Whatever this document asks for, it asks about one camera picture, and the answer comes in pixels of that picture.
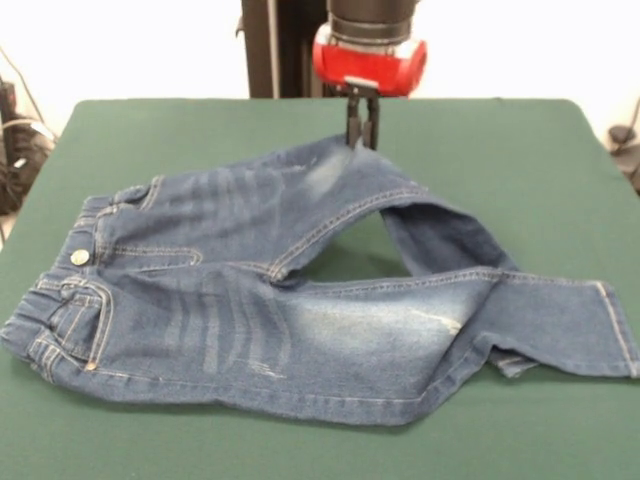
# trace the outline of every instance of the elastic waistband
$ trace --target elastic waistband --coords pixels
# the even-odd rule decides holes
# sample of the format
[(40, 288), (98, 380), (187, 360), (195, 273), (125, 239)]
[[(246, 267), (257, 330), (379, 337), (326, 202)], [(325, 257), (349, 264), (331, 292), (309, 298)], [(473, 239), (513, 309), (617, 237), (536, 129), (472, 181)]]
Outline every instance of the elastic waistband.
[[(60, 308), (69, 300), (63, 284), (78, 287), (85, 283), (96, 261), (98, 219), (113, 211), (115, 199), (114, 196), (95, 196), (84, 201), (52, 267), (25, 293), (0, 330), (1, 343), (16, 356), (40, 366), (41, 357), (53, 358), (50, 348), (55, 340), (51, 337), (51, 328), (60, 317)], [(76, 301), (87, 306), (102, 304), (100, 296), (91, 291), (84, 292)]]

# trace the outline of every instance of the green tabletop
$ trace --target green tabletop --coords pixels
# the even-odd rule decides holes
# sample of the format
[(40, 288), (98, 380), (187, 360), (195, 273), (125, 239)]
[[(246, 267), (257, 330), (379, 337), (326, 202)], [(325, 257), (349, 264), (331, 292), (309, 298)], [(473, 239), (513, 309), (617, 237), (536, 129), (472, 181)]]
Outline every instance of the green tabletop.
[[(54, 260), (84, 198), (339, 133), (323, 100), (83, 102), (0, 254), (1, 317)], [(385, 100), (379, 150), (471, 211), (520, 266), (597, 278), (640, 338), (640, 210), (566, 101)], [(323, 279), (402, 274), (377, 216), (314, 262)], [(400, 428), (308, 424), (217, 406), (104, 403), (47, 384), (0, 352), (0, 478), (640, 478), (640, 384), (486, 367)]]

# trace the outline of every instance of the jeans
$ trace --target jeans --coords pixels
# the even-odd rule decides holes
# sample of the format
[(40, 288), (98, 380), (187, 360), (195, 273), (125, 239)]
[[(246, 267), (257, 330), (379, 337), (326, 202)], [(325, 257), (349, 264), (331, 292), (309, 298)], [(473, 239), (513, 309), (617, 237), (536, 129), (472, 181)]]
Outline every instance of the jeans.
[[(411, 276), (305, 278), (373, 213)], [(0, 337), (107, 401), (358, 425), (424, 417), (487, 362), (640, 372), (610, 286), (521, 272), (471, 214), (342, 136), (88, 198)]]

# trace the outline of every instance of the white background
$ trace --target white background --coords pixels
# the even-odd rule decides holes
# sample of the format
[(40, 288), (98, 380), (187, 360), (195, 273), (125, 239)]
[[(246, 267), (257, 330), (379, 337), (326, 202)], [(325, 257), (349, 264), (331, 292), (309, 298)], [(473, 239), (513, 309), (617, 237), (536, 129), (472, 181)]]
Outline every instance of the white background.
[[(57, 133), (83, 99), (248, 97), (239, 0), (3, 3), (0, 44)], [(422, 0), (414, 30), (415, 97), (568, 98), (604, 141), (640, 96), (639, 0)]]

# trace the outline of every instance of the jeans button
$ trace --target jeans button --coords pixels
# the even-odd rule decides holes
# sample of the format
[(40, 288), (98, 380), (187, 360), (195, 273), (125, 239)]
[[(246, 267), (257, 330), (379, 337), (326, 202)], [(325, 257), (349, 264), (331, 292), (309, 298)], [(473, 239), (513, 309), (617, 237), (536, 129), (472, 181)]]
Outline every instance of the jeans button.
[(76, 250), (71, 254), (71, 263), (77, 266), (84, 265), (89, 261), (90, 256), (91, 255), (89, 254), (88, 250), (85, 250), (85, 249)]

